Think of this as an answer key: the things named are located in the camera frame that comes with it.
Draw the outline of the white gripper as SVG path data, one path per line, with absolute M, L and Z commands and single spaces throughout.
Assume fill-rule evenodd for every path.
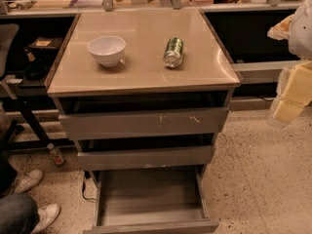
M 305 0 L 293 15 L 272 26 L 267 36 L 288 40 L 289 51 L 301 59 L 312 59 L 312 0 Z M 312 101 L 312 61 L 284 67 L 272 103 L 272 118 L 291 123 Z

